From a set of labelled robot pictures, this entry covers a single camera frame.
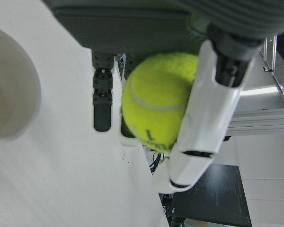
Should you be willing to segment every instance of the white bowl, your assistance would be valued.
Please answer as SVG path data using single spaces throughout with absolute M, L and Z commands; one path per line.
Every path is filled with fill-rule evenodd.
M 37 71 L 23 48 L 0 31 L 0 143 L 17 138 L 41 103 Z

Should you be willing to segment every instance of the tennis ball seam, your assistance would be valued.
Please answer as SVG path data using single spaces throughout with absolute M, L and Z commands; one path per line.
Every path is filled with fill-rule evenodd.
M 151 105 L 151 104 L 148 104 L 144 101 L 142 101 L 133 91 L 133 87 L 132 87 L 132 81 L 129 81 L 130 84 L 129 84 L 129 90 L 130 90 L 130 93 L 132 95 L 132 98 L 139 104 L 141 105 L 142 107 L 144 108 L 148 108 L 148 109 L 151 109 L 151 110 L 157 110 L 157 111 L 174 111 L 174 110 L 179 110 L 179 109 L 182 109 L 182 108 L 186 108 L 187 106 L 187 103 L 183 103 L 181 105 L 174 105 L 174 106 L 156 106 L 156 105 Z

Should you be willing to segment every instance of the black monitor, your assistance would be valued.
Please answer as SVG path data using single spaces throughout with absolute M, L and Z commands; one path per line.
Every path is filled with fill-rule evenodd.
M 239 167 L 211 164 L 193 188 L 174 194 L 167 214 L 251 227 Z

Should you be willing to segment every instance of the yellow tennis ball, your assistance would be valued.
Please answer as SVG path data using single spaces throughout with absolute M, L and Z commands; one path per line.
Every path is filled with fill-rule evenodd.
M 143 144 L 169 153 L 177 140 L 195 78 L 198 57 L 158 54 L 129 76 L 122 96 L 124 121 Z

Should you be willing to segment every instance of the robotic hand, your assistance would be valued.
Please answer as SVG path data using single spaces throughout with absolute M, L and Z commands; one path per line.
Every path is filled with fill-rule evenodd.
M 199 52 L 177 142 L 153 175 L 160 193 L 188 190 L 207 169 L 225 136 L 253 56 L 266 37 L 284 32 L 284 2 L 274 0 L 217 0 L 210 6 L 206 0 L 43 1 L 82 46 L 92 49 L 97 131 L 111 126 L 117 53 L 126 53 L 126 62 L 117 57 L 124 82 L 150 54 Z M 138 143 L 121 122 L 123 144 Z
M 249 75 L 252 57 L 261 45 L 243 43 L 221 30 L 212 29 L 215 38 L 202 44 L 177 141 L 170 156 L 153 174 L 159 193 L 190 189 L 212 163 Z M 128 139 L 124 144 L 131 145 L 134 141 Z

